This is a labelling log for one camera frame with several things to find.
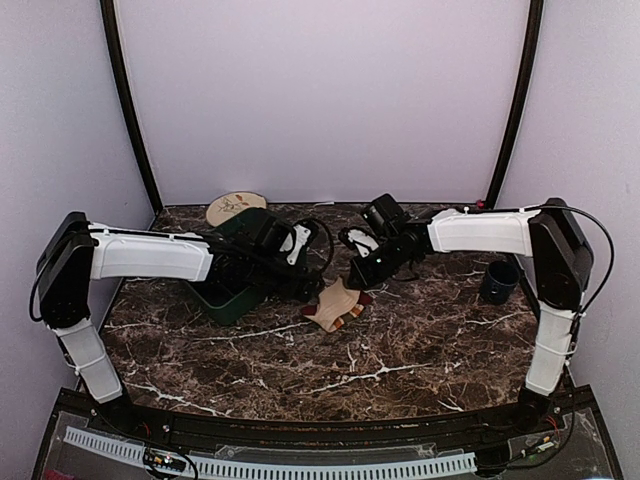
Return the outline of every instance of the red object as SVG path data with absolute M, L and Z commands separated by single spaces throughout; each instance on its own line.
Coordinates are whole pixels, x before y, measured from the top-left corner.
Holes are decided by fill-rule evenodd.
M 46 480 L 75 480 L 76 477 L 73 475 L 65 475 L 55 470 L 47 470 L 44 472 L 44 478 Z

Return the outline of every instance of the green tray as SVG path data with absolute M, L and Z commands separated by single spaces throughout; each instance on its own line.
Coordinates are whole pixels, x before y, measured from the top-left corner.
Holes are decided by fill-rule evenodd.
M 260 208 L 248 208 L 215 228 L 225 236 L 250 227 L 264 216 Z M 270 287 L 249 285 L 240 291 L 231 291 L 223 285 L 206 282 L 184 282 L 188 290 L 198 299 L 207 314 L 218 325 L 231 325 L 240 317 L 262 303 L 273 290 Z

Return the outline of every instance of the dark blue cup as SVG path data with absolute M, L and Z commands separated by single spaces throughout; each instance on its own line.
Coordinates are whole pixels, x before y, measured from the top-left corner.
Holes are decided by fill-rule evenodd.
M 518 268 L 504 261 L 491 262 L 480 285 L 480 297 L 493 305 L 504 305 L 518 286 Z

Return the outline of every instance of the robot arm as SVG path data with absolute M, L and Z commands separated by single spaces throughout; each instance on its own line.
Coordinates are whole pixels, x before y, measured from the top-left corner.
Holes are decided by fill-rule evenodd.
M 53 330 L 91 396 L 108 404 L 124 389 L 90 319 L 91 280 L 161 277 L 190 282 L 269 285 L 306 301 L 321 287 L 301 254 L 317 234 L 313 222 L 289 225 L 263 209 L 244 211 L 233 235 L 122 230 L 67 216 L 38 260 L 41 318 Z
M 546 205 L 566 206 L 560 199 Z M 573 324 L 593 264 L 593 252 L 571 213 L 541 206 L 486 212 L 448 209 L 412 218 L 386 194 L 362 215 L 379 247 L 351 260 L 347 288 L 370 288 L 405 262 L 433 253 L 487 251 L 533 257 L 540 319 L 525 389 L 534 396 L 553 393 L 571 353 Z M 355 248 L 348 242 L 348 231 L 340 238 Z

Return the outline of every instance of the white perforated strip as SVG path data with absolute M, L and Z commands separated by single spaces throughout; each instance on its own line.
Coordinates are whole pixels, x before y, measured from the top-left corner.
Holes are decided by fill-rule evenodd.
M 136 467 L 144 467 L 144 446 L 67 427 L 64 441 L 103 457 Z M 380 463 L 369 465 L 269 465 L 262 463 L 230 462 L 189 455 L 198 467 L 201 479 L 243 480 L 418 480 L 444 478 L 452 475 L 475 472 L 475 455 L 465 453 L 447 457 L 414 460 L 410 462 Z M 189 466 L 183 477 L 193 478 Z

